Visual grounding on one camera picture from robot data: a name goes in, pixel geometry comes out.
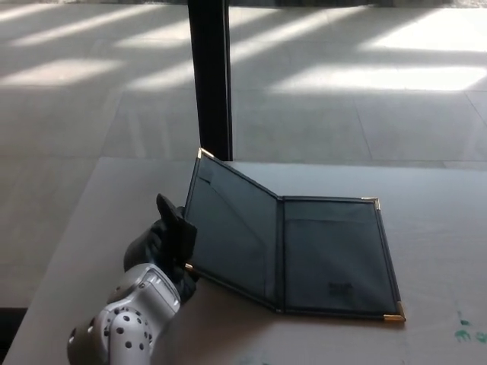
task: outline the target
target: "black folder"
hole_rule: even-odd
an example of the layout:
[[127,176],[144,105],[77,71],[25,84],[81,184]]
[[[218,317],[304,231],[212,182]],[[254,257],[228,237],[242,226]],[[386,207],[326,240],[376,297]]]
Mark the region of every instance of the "black folder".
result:
[[404,322],[377,198],[279,196],[199,150],[189,268],[279,313]]

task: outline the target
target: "white table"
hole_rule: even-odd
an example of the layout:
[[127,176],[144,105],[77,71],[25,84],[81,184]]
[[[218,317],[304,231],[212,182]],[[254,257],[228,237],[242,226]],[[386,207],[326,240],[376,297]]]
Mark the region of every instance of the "white table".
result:
[[[157,343],[153,364],[485,362],[487,344],[476,333],[487,333],[487,173],[234,166],[278,194],[378,196],[406,326],[280,316],[200,281]],[[69,332],[103,307],[123,273],[126,246],[158,218],[156,194],[183,204],[192,168],[192,162],[100,160],[5,365],[68,363]],[[470,341],[458,341],[461,330]]]

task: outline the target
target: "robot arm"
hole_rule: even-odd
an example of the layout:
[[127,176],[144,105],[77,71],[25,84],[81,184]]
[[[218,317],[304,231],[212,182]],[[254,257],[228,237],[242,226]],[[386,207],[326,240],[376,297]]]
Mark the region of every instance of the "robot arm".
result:
[[196,228],[161,194],[156,203],[161,219],[129,245],[107,306],[72,331],[71,365],[149,365],[155,340],[194,294],[197,278],[185,265]]
[[155,340],[180,308],[180,296],[157,266],[128,270],[108,305],[68,340],[71,365],[149,365]]

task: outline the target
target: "gray floor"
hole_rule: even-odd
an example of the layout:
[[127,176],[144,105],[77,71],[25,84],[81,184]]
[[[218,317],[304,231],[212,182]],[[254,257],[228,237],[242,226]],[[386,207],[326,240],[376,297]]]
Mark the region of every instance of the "gray floor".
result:
[[[233,8],[231,40],[237,160],[487,170],[486,11]],[[100,157],[195,157],[186,8],[0,0],[0,113],[0,306],[26,306]]]

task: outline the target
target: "black pole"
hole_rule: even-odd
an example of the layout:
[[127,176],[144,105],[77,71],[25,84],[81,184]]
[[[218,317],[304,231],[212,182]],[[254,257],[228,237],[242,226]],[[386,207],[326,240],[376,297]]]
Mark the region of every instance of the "black pole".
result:
[[201,147],[233,160],[228,0],[188,0]]

